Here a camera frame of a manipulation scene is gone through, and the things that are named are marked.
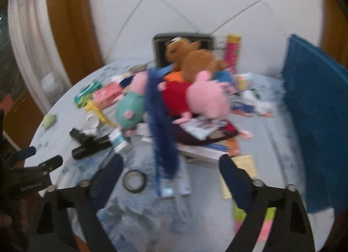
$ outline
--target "round table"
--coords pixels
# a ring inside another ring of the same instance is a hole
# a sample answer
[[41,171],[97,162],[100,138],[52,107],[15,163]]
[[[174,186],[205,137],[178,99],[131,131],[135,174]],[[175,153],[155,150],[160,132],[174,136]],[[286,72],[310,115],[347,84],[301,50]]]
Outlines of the round table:
[[[36,166],[59,154],[64,164],[50,174],[52,183],[58,188],[72,187],[83,179],[91,178],[112,157],[113,150],[107,149],[80,161],[71,157],[72,149],[79,144],[70,138],[69,131],[72,128],[83,129],[87,117],[83,109],[74,105],[74,97],[92,80],[97,79],[106,85],[113,75],[139,64],[144,62],[118,61],[109,64],[72,87],[50,110],[51,114],[58,116],[57,123],[46,131],[40,127],[35,133],[31,145],[37,148],[37,154],[27,159],[25,166]],[[294,130],[288,125],[288,114],[280,103],[281,81],[255,75],[255,85],[263,100],[276,102],[281,107],[273,121],[257,116],[231,115],[233,123],[254,135],[250,141],[239,140],[241,151],[253,155],[259,178],[267,185],[284,187],[292,183],[302,191],[304,175],[298,162],[298,146],[288,146],[286,163],[279,158],[279,149],[275,149],[281,145],[281,151],[284,151],[284,144],[294,144],[289,136],[289,132]],[[111,106],[104,113],[114,120],[114,111],[115,106]],[[103,126],[99,134],[111,131],[111,128]],[[277,137],[276,141],[271,141],[270,136]],[[203,162],[187,165],[192,194],[184,197],[190,215],[189,221],[184,224],[172,198],[156,197],[152,144],[142,141],[137,135],[132,137],[132,143],[135,155],[125,161],[124,171],[141,169],[147,174],[148,184],[143,192],[131,194],[118,182],[105,208],[97,214],[116,249],[147,251],[151,245],[158,251],[225,251],[234,237],[232,201],[222,199],[218,165]],[[72,216],[71,223],[74,232],[83,239],[76,216]],[[263,244],[257,243],[256,251],[261,251]]]

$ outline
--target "white dome wall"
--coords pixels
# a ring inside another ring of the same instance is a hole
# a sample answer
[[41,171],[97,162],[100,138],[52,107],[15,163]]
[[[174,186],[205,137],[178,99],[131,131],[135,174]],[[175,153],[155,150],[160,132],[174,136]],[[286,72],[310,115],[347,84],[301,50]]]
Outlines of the white dome wall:
[[287,38],[296,33],[318,45],[323,0],[90,0],[105,64],[154,59],[157,33],[191,31],[216,37],[216,55],[228,33],[243,36],[239,72],[278,74]]

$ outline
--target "peppa pig plush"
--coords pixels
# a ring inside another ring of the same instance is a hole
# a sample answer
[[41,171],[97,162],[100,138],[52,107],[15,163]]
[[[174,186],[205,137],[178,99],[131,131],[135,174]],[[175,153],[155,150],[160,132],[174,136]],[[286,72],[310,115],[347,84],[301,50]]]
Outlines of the peppa pig plush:
[[118,97],[120,101],[117,103],[115,118],[124,129],[134,129],[143,119],[147,78],[147,71],[136,74],[129,85],[129,92]]
[[172,116],[180,115],[173,124],[182,124],[192,118],[192,114],[204,115],[207,118],[224,120],[228,117],[229,102],[223,88],[226,82],[210,81],[212,74],[201,71],[193,84],[188,82],[162,82],[158,89]]

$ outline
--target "green plush toy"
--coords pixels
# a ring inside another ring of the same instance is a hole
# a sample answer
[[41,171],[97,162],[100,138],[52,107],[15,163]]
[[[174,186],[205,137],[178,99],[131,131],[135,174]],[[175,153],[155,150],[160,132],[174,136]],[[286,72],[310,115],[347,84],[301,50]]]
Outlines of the green plush toy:
[[142,121],[143,114],[144,97],[129,92],[117,104],[115,118],[124,129],[133,129]]
[[124,129],[134,129],[143,119],[146,83],[147,71],[136,74],[129,92],[117,103],[115,118]]
[[47,114],[44,116],[42,120],[42,128],[44,130],[47,130],[51,126],[53,126],[56,122],[57,122],[57,115]]

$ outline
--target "white curtain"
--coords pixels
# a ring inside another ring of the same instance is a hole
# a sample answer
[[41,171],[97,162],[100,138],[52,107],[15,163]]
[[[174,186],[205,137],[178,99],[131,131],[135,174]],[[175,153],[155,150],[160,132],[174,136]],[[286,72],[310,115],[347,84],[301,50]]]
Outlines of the white curtain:
[[13,53],[26,86],[46,114],[71,87],[51,31],[46,0],[9,0]]

